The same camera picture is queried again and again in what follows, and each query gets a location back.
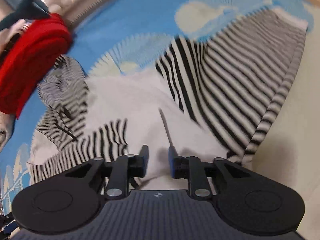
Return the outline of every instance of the bed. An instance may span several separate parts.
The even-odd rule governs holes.
[[[277,121],[259,147],[255,171],[297,190],[305,200],[306,215],[298,232],[318,240],[320,194],[317,171],[316,82],[317,38],[320,11],[305,0],[75,0],[64,17],[74,30],[74,44],[68,56],[75,58],[88,75],[119,76],[152,67],[176,35],[205,40],[239,15],[261,8],[280,6],[308,21],[307,40],[300,70]],[[201,21],[192,24],[189,11]],[[211,17],[202,17],[201,11]],[[14,196],[29,186],[26,162],[32,135],[45,106],[33,93],[15,123],[12,138],[0,154],[3,212],[11,211]]]

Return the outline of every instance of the metal screw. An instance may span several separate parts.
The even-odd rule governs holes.
[[[222,157],[216,157],[216,158],[214,158],[214,160],[215,160],[215,161],[223,161],[223,160],[225,160],[225,158],[222,158]]]
[[[107,190],[107,195],[109,197],[119,197],[122,194],[122,190],[118,188],[111,188]]]
[[[210,191],[205,189],[205,188],[201,188],[201,189],[197,189],[195,191],[195,194],[198,196],[198,197],[207,197],[210,195]]]

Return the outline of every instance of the blue bed sheet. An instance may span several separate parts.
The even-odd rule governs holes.
[[[75,31],[68,55],[92,75],[126,75],[153,66],[176,35],[204,41],[240,15],[281,6],[309,22],[302,0],[112,0]],[[14,134],[0,154],[3,213],[14,196],[29,185],[26,161],[32,134],[45,107],[33,93],[16,121]]]

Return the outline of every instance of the ribbed gray surface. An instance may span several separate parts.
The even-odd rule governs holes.
[[[209,203],[189,198],[184,190],[134,190],[124,200],[107,203],[94,221],[77,231],[56,236],[43,236],[23,229],[12,239],[301,240],[293,232],[271,237],[251,236],[239,232],[224,223]]]

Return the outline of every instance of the red fabric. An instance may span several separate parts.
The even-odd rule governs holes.
[[[18,118],[37,83],[71,42],[59,14],[34,21],[0,67],[0,111]]]

